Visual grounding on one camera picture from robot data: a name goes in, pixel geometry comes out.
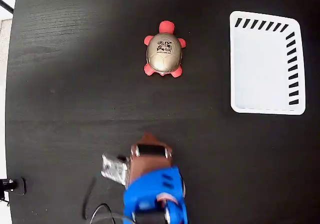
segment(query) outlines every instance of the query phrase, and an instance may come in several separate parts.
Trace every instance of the red turtle head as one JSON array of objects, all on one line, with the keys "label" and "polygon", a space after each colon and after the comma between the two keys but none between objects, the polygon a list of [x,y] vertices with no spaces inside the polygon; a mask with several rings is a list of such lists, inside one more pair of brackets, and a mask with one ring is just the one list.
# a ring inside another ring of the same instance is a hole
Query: red turtle head
[{"label": "red turtle head", "polygon": [[174,30],[175,30],[174,23],[172,23],[168,20],[162,21],[159,25],[159,33],[173,34]]}]

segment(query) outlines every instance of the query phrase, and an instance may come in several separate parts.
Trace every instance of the black stripe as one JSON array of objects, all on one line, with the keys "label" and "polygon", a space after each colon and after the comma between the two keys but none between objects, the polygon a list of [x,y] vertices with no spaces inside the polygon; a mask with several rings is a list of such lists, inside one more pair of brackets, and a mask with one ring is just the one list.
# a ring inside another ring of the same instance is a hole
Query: black stripe
[{"label": "black stripe", "polygon": [[293,36],[295,36],[295,35],[294,35],[294,32],[292,32],[291,34],[289,34],[285,39],[288,40],[288,39],[290,39],[290,38],[293,37]]},{"label": "black stripe", "polygon": [[295,45],[295,44],[296,44],[296,41],[293,40],[293,41],[291,41],[289,44],[287,44],[286,46],[287,46],[287,48],[288,48],[288,47],[290,47],[290,46],[292,46],[292,45]]},{"label": "black stripe", "polygon": [[293,84],[290,84],[289,88],[298,87],[298,86],[299,86],[299,82],[295,82]]},{"label": "black stripe", "polygon": [[270,22],[265,30],[269,30],[273,24],[274,24],[274,22]]},{"label": "black stripe", "polygon": [[244,22],[244,25],[243,25],[243,27],[242,28],[245,28],[245,27],[247,27],[247,25],[248,25],[248,23],[250,22],[250,19],[246,19],[246,21]]},{"label": "black stripe", "polygon": [[238,27],[239,26],[239,24],[241,23],[241,18],[238,18],[238,20],[237,20],[237,22],[236,22],[236,24],[235,24],[235,27]]},{"label": "black stripe", "polygon": [[284,27],[282,28],[282,30],[280,30],[280,32],[283,32],[289,25],[285,24]]},{"label": "black stripe", "polygon": [[173,180],[173,178],[171,176],[169,176],[169,175],[162,174],[162,176],[167,180]]},{"label": "black stripe", "polygon": [[299,100],[292,100],[289,102],[289,105],[297,105],[299,103]]},{"label": "black stripe", "polygon": [[262,21],[262,23],[260,24],[258,30],[262,29],[262,27],[265,25],[266,21]]},{"label": "black stripe", "polygon": [[173,185],[171,185],[170,183],[167,183],[167,182],[164,182],[163,185],[164,185],[165,187],[170,188],[170,189],[173,189],[173,187],[174,187]]},{"label": "black stripe", "polygon": [[296,48],[294,48],[293,50],[290,50],[286,55],[292,55],[295,52],[297,52]]},{"label": "black stripe", "polygon": [[298,65],[293,65],[291,68],[288,69],[288,71],[296,70],[298,68]]},{"label": "black stripe", "polygon": [[289,60],[288,60],[288,64],[292,63],[293,61],[296,61],[296,59],[297,59],[296,56],[293,57],[292,59],[289,59]]},{"label": "black stripe", "polygon": [[273,31],[276,31],[280,27],[281,23],[277,23]]},{"label": "black stripe", "polygon": [[253,29],[255,26],[256,26],[256,24],[258,23],[258,20],[255,20],[253,23],[252,23],[252,25],[251,25],[251,28],[250,29]]},{"label": "black stripe", "polygon": [[295,95],[298,95],[298,94],[299,94],[299,90],[290,93],[289,96],[295,96]]},{"label": "black stripe", "polygon": [[295,79],[295,78],[298,78],[298,73],[289,76],[289,79],[290,79],[290,80]]}]

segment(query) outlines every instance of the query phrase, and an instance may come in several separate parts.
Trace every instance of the black clamp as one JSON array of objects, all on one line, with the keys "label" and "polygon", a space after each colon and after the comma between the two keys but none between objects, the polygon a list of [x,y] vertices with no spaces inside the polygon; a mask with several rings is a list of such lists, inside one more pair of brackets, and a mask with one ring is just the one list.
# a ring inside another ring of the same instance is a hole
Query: black clamp
[{"label": "black clamp", "polygon": [[24,195],[26,192],[25,185],[25,180],[23,178],[0,179],[0,201],[9,204],[9,201],[5,200],[5,191],[16,195]]}]

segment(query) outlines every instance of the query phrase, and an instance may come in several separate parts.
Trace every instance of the wood grain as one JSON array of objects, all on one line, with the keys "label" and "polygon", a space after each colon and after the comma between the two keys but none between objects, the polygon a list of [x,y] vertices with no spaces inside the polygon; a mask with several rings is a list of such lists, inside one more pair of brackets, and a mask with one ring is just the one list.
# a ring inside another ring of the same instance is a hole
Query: wood grain
[{"label": "wood grain", "polygon": [[[13,224],[81,223],[101,154],[128,154],[145,131],[174,149],[193,223],[318,223],[320,0],[16,0],[6,91]],[[302,116],[230,108],[229,15],[301,26]],[[144,74],[144,37],[162,20],[187,41],[183,75]],[[89,212],[121,212],[123,188],[100,179]]]}]

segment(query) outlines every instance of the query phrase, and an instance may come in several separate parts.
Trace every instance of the toy turtle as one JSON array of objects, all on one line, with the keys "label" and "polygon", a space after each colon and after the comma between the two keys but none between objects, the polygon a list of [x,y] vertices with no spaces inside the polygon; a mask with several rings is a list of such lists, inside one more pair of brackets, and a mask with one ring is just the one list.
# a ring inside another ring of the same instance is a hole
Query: toy turtle
[{"label": "toy turtle", "polygon": [[186,41],[176,38],[173,33],[175,25],[170,21],[162,21],[159,25],[159,34],[147,36],[144,43],[146,50],[146,65],[144,72],[150,76],[154,72],[160,75],[171,74],[179,77],[182,74],[181,59],[182,48],[186,47]]}]

